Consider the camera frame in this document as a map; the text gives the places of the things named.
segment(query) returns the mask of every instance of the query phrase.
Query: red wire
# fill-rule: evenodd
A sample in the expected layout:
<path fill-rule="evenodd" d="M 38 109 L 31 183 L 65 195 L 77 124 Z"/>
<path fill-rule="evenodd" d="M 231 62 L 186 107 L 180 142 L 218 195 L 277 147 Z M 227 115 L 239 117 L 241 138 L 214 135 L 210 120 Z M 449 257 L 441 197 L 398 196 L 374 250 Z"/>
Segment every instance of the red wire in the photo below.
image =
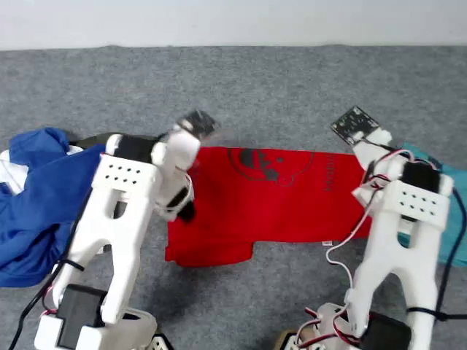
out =
<path fill-rule="evenodd" d="M 308 315 L 311 315 L 313 316 L 315 319 L 318 318 L 318 314 L 316 312 L 314 312 L 312 309 L 310 308 L 305 308 L 305 312 L 308 314 Z"/>
<path fill-rule="evenodd" d="M 311 339 L 310 341 L 306 341 L 302 344 L 298 344 L 297 347 L 299 349 L 305 349 L 313 344 L 316 344 L 316 343 L 319 343 L 320 341 L 325 341 L 326 339 L 329 339 L 329 338 L 334 338 L 336 337 L 337 335 L 335 335 L 334 333 L 333 334 L 326 334 L 326 335 L 321 335 L 320 337 L 318 338 L 315 338 L 315 339 Z"/>

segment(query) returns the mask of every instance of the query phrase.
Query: gray carpet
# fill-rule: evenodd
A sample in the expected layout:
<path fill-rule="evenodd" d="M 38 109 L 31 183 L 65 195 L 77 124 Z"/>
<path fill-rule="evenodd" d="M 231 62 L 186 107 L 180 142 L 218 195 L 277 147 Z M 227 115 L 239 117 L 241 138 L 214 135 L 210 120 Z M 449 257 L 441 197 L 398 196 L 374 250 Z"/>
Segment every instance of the gray carpet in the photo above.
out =
<path fill-rule="evenodd" d="M 158 134 L 193 107 L 225 129 L 217 144 L 349 152 L 329 129 L 358 104 L 439 160 L 467 168 L 467 47 L 203 47 L 0 52 L 0 149 L 12 135 L 53 125 L 81 137 L 105 131 Z M 320 244 L 255 245 L 238 265 L 186 269 L 163 260 L 166 225 L 154 218 L 131 305 L 150 311 L 176 350 L 271 349 L 304 306 L 340 302 L 347 288 Z M 355 268 L 364 241 L 336 253 Z M 467 312 L 467 270 L 454 269 L 446 311 Z M 108 254 L 86 282 L 107 287 Z M 36 288 L 0 289 L 0 348 Z M 389 278 L 374 309 L 404 317 Z M 32 349 L 40 307 L 18 349 Z M 467 344 L 465 322 L 439 322 L 432 349 Z"/>

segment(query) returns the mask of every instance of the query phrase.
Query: cable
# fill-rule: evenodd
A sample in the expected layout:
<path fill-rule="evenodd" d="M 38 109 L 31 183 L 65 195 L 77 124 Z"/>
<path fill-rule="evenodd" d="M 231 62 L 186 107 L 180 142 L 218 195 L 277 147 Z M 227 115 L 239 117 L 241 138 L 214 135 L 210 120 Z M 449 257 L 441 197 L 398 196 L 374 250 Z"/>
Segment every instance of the cable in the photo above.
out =
<path fill-rule="evenodd" d="M 307 322 L 303 323 L 303 324 L 300 326 L 300 328 L 297 330 L 297 336 L 296 336 L 296 343 L 295 343 L 295 345 L 298 346 L 298 339 L 300 339 L 301 333 L 303 332 L 303 330 L 304 330 L 305 328 L 307 328 L 308 326 L 314 326 L 314 325 L 319 324 L 319 323 L 321 323 L 321 320 L 320 320 L 320 319 L 312 319 L 311 321 L 307 321 Z"/>
<path fill-rule="evenodd" d="M 325 341 L 326 339 L 329 339 L 329 338 L 334 338 L 336 337 L 337 335 L 335 335 L 334 333 L 331 333 L 331 334 L 326 334 L 326 335 L 321 335 L 320 337 L 318 338 L 315 338 L 315 339 L 311 339 L 310 341 L 305 341 L 301 344 L 297 344 L 296 346 L 299 348 L 299 349 L 305 349 L 305 348 L 308 348 L 309 346 L 313 345 L 313 344 L 316 344 L 316 343 L 319 343 L 320 341 Z"/>
<path fill-rule="evenodd" d="M 462 223 L 460 226 L 458 237 L 456 238 L 455 243 L 451 248 L 451 252 L 449 253 L 449 257 L 447 258 L 447 261 L 446 261 L 446 265 L 444 266 L 441 283 L 439 286 L 438 299 L 436 301 L 436 308 L 435 310 L 430 310 L 428 308 L 419 308 L 419 307 L 411 307 L 407 309 L 407 312 L 423 312 L 426 314 L 430 314 L 436 317 L 437 320 L 442 321 L 442 322 L 447 321 L 449 319 L 464 319 L 464 320 L 467 319 L 467 314 L 446 314 L 441 311 L 441 307 L 443 306 L 443 301 L 444 301 L 444 294 L 446 293 L 447 282 L 449 280 L 449 274 L 451 272 L 452 261 L 454 260 L 455 255 L 459 250 L 460 244 L 462 243 L 462 240 L 464 239 L 464 236 L 466 235 L 466 227 L 467 227 L 467 211 L 462 201 L 462 198 L 459 195 L 459 192 L 457 191 L 456 188 L 452 190 L 452 194 L 454 195 L 456 201 L 459 204 L 460 212 L 462 214 Z"/>
<path fill-rule="evenodd" d="M 438 300 L 436 301 L 436 312 L 440 312 L 441 307 L 443 306 L 444 293 L 446 292 L 447 281 L 449 279 L 449 274 L 451 272 L 451 267 L 452 267 L 452 261 L 454 260 L 454 257 L 459 250 L 459 246 L 462 243 L 464 236 L 466 235 L 466 226 L 467 226 L 466 207 L 464 206 L 462 198 L 459 195 L 459 192 L 456 188 L 452 190 L 452 194 L 454 195 L 455 199 L 457 200 L 459 204 L 460 212 L 462 214 L 462 224 L 460 226 L 460 232 L 458 234 L 458 237 L 456 238 L 454 246 L 452 246 L 451 252 L 449 253 L 449 257 L 447 258 L 446 265 L 444 266 L 443 275 L 441 278 L 441 284 L 439 285 Z M 456 316 L 455 319 L 459 319 L 458 317 L 464 316 L 465 319 L 467 319 L 467 314 L 466 315 L 459 314 L 459 315 L 451 315 L 451 316 Z"/>
<path fill-rule="evenodd" d="M 73 221 L 73 225 L 72 225 L 72 228 L 70 230 L 71 233 L 70 233 L 69 240 L 68 240 L 68 242 L 66 244 L 65 251 L 61 255 L 62 258 L 66 257 L 68 255 L 68 252 L 70 250 L 70 246 L 72 246 L 72 241 L 73 241 L 73 238 L 74 238 L 74 234 L 76 233 L 78 222 L 81 220 L 82 213 L 84 212 L 86 204 L 88 203 L 88 199 L 89 199 L 91 191 L 92 191 L 92 189 L 89 190 L 88 194 L 86 195 L 85 200 L 83 201 L 83 203 L 81 205 L 80 211 L 78 212 L 78 216 L 77 216 L 76 220 Z M 13 340 L 12 340 L 11 344 L 9 345 L 8 350 L 13 350 L 16 347 L 16 344 L 17 344 L 17 342 L 18 342 L 18 340 L 19 340 L 19 338 L 21 336 L 21 333 L 23 331 L 24 320 L 29 315 L 29 313 L 31 312 L 33 307 L 39 302 L 39 300 L 41 300 L 43 294 L 47 293 L 47 290 L 52 285 L 53 281 L 57 278 L 57 276 L 60 273 L 63 266 L 66 264 L 66 261 L 62 260 L 62 258 L 59 259 L 59 263 L 57 264 L 57 267 L 50 274 L 49 278 L 44 283 L 44 285 L 42 285 L 41 289 L 39 289 L 39 291 L 31 299 L 29 304 L 21 312 L 20 319 L 18 320 L 18 327 L 16 329 L 15 336 L 13 337 Z"/>
<path fill-rule="evenodd" d="M 376 189 L 375 191 L 373 191 L 373 194 L 371 195 L 370 201 L 368 202 L 368 204 L 367 204 L 367 206 L 366 206 L 365 212 L 363 213 L 363 215 L 362 215 L 362 217 L 360 218 L 360 220 L 358 220 L 357 225 L 356 225 L 355 228 L 352 230 L 352 232 L 350 232 L 350 234 L 347 236 L 347 238 L 344 239 L 344 240 L 343 240 L 341 243 L 339 243 L 338 245 L 332 246 L 331 248 L 329 248 L 329 249 L 326 251 L 326 260 L 328 261 L 328 263 L 330 263 L 331 265 L 339 265 L 339 266 L 341 266 L 341 267 L 345 270 L 345 272 L 347 273 L 347 276 L 349 277 L 350 288 L 353 288 L 353 279 L 352 279 L 352 274 L 350 273 L 349 268 L 348 268 L 347 265 L 345 265 L 343 262 L 340 262 L 340 261 L 337 261 L 337 260 L 332 260 L 332 259 L 329 257 L 329 254 L 330 254 L 331 252 L 333 252 L 334 250 L 339 249 L 339 248 L 343 247 L 344 245 L 346 245 L 347 243 L 349 243 L 349 241 L 353 238 L 353 236 L 355 236 L 355 234 L 358 232 L 358 230 L 360 230 L 360 227 L 363 225 L 363 223 L 365 222 L 365 219 L 366 219 L 367 216 L 370 214 L 370 210 L 371 210 L 371 206 L 372 206 L 374 197 L 375 197 L 376 193 L 377 193 L 378 191 L 380 191 L 380 190 L 381 190 L 381 188 Z"/>

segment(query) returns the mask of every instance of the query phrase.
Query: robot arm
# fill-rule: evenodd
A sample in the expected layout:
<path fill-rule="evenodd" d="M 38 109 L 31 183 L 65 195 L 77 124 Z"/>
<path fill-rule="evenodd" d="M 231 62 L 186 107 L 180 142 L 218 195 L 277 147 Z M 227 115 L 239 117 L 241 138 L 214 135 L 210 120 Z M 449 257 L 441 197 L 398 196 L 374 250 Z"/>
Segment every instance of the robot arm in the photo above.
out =
<path fill-rule="evenodd" d="M 339 118 L 332 129 L 352 146 L 366 171 L 353 195 L 373 222 L 345 306 L 321 306 L 314 315 L 314 336 L 307 340 L 310 346 L 303 341 L 294 345 L 296 338 L 289 340 L 288 346 L 311 350 L 428 350 L 434 316 L 414 312 L 406 323 L 378 314 L 370 319 L 371 303 L 376 288 L 394 273 L 401 280 L 408 307 L 435 308 L 435 269 L 453 180 L 412 154 L 388 147 L 390 134 L 358 107 Z M 399 243 L 400 232 L 411 236 L 409 247 Z"/>
<path fill-rule="evenodd" d="M 111 244 L 112 282 L 107 292 L 81 286 L 82 271 L 64 265 L 52 288 L 57 312 L 41 317 L 37 349 L 129 350 L 150 344 L 154 318 L 128 308 L 139 251 L 154 210 L 173 220 L 193 209 L 186 171 L 215 126 L 209 115 L 195 111 L 169 131 L 165 142 L 118 134 L 109 138 L 67 258 L 85 268 L 103 245 Z M 118 203 L 126 207 L 114 217 Z"/>

